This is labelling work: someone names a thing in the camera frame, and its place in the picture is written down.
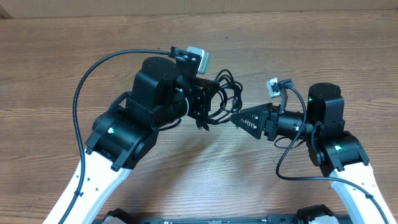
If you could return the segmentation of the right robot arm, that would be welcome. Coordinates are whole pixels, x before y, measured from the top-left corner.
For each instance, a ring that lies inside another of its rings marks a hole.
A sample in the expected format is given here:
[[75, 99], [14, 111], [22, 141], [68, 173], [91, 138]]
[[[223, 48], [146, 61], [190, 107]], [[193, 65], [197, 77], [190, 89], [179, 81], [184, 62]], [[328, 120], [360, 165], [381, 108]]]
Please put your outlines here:
[[316, 83], [308, 90], [308, 100], [294, 88], [290, 79], [267, 82], [272, 103], [242, 110], [231, 122], [256, 139], [268, 141], [303, 140], [313, 165], [320, 168], [319, 180], [328, 181], [347, 210], [337, 215], [326, 205], [297, 210], [294, 215], [276, 217], [277, 223], [394, 223], [377, 186], [373, 168], [364, 147], [345, 130], [345, 107], [341, 89], [332, 83]]

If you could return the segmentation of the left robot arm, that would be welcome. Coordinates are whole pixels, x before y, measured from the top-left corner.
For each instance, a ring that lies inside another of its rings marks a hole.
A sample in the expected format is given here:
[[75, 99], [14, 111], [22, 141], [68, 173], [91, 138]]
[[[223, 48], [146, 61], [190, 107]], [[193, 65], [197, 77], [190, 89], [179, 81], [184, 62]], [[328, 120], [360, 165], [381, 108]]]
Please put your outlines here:
[[131, 91], [122, 93], [93, 123], [83, 155], [46, 223], [91, 223], [105, 201], [155, 146], [161, 131], [185, 117], [208, 129], [210, 100], [216, 81], [198, 78], [207, 71], [207, 56], [149, 57], [136, 74]]

